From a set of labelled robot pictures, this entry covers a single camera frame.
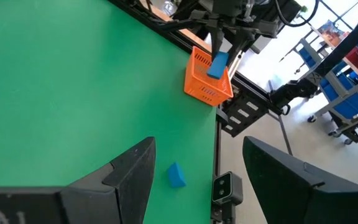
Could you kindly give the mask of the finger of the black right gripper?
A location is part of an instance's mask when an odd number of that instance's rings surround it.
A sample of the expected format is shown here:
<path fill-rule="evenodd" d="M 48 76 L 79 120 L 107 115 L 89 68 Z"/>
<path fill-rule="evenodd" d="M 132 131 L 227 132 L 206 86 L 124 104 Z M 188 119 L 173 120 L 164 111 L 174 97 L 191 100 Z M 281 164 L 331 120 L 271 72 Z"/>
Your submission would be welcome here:
<path fill-rule="evenodd" d="M 237 57 L 240 50 L 244 47 L 247 42 L 246 32 L 237 32 L 232 42 L 232 47 L 228 51 L 227 66 L 229 67 L 234 59 Z"/>
<path fill-rule="evenodd" d="M 214 60 L 222 45 L 224 32 L 222 27 L 219 26 L 208 26 L 208 30 L 211 35 L 211 56 Z"/>

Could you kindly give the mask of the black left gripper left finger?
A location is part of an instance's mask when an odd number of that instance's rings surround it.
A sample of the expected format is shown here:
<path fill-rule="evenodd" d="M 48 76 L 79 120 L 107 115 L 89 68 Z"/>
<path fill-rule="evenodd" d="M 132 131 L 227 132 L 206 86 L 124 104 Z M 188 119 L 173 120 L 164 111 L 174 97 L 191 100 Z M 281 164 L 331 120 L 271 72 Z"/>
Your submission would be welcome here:
<path fill-rule="evenodd" d="M 0 187 L 0 224 L 143 224 L 155 156 L 149 136 L 67 186 Z"/>

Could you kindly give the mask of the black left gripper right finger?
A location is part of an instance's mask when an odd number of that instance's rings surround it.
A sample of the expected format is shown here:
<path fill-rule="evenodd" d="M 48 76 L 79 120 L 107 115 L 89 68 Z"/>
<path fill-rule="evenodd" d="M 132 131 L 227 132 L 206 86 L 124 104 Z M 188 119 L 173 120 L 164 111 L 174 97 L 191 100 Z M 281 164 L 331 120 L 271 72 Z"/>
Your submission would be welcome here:
<path fill-rule="evenodd" d="M 252 136 L 242 155 L 268 224 L 358 224 L 358 184 Z"/>

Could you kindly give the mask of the blue rectangular block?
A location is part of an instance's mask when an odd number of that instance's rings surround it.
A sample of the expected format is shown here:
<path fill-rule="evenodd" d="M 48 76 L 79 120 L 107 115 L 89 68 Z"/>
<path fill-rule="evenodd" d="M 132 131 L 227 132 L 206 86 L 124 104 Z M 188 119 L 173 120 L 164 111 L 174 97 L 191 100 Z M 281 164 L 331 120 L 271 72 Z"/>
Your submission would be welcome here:
<path fill-rule="evenodd" d="M 228 58 L 229 54 L 227 52 L 218 52 L 213 59 L 209 70 L 207 71 L 207 76 L 220 80 L 224 73 L 224 69 L 226 68 Z"/>

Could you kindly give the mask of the wooden table side board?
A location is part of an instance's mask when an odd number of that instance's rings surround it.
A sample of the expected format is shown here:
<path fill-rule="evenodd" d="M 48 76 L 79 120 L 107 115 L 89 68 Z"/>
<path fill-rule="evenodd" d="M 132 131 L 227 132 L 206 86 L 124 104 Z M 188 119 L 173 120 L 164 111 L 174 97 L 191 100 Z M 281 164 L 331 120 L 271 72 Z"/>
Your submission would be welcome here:
<path fill-rule="evenodd" d="M 163 21 L 172 21 L 172 15 L 178 8 L 171 2 L 171 0 L 150 0 L 150 9 L 151 13 L 158 19 Z M 190 29 L 182 29 L 179 30 L 179 32 L 192 40 L 194 45 L 197 45 L 199 48 L 203 48 L 204 51 L 211 53 L 211 45 L 206 43 L 204 39 L 200 39 Z"/>

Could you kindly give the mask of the orange plastic basket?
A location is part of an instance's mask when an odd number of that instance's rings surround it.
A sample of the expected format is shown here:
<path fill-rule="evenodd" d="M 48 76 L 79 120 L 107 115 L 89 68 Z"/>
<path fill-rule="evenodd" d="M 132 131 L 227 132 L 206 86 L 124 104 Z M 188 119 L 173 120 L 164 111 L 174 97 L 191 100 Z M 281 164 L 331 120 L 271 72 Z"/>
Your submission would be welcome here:
<path fill-rule="evenodd" d="M 228 68 L 220 79 L 211 78 L 207 71 L 212 64 L 211 55 L 193 46 L 185 70 L 184 92 L 211 106 L 217 106 L 233 97 Z"/>

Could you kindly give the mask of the colourful printed box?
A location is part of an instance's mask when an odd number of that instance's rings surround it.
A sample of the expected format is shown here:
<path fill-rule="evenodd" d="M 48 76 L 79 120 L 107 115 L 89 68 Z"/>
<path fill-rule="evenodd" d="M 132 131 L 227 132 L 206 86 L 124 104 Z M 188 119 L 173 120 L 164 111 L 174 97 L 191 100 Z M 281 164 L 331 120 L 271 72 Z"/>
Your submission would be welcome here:
<path fill-rule="evenodd" d="M 327 20 L 317 31 L 331 47 L 338 46 L 346 35 L 344 31 L 338 29 L 330 20 Z"/>

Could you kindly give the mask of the blue wedge block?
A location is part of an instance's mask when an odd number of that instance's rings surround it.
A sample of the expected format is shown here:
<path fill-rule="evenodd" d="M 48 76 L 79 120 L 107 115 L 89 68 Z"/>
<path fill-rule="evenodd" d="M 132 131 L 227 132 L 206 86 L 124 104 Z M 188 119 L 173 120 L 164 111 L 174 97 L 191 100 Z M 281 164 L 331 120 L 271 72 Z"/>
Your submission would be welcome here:
<path fill-rule="evenodd" d="M 186 186 L 184 173 L 176 162 L 174 162 L 167 170 L 168 179 L 172 188 L 182 188 Z"/>

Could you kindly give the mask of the blue shelf cart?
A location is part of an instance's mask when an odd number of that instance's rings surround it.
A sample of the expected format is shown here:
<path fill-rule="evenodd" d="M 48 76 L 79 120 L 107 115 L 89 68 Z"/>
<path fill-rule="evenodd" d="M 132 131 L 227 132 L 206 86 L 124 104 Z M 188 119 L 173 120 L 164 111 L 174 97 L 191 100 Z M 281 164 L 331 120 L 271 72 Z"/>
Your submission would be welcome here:
<path fill-rule="evenodd" d="M 323 114 L 329 113 L 337 129 L 328 134 L 335 138 L 346 136 L 346 145 L 358 143 L 358 70 L 344 57 L 335 63 L 317 84 L 317 92 L 323 93 L 329 103 L 312 114 L 308 122 L 312 123 Z"/>

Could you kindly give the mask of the black slotted bracket plate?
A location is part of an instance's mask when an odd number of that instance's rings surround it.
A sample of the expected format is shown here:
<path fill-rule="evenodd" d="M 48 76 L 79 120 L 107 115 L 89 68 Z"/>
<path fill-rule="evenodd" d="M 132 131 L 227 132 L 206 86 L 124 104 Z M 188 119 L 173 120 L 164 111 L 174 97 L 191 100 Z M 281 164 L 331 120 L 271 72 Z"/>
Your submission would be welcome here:
<path fill-rule="evenodd" d="M 223 125 L 222 129 L 236 137 L 268 113 L 269 109 L 248 95 L 238 94 L 223 103 L 223 112 L 228 117 L 228 123 Z"/>

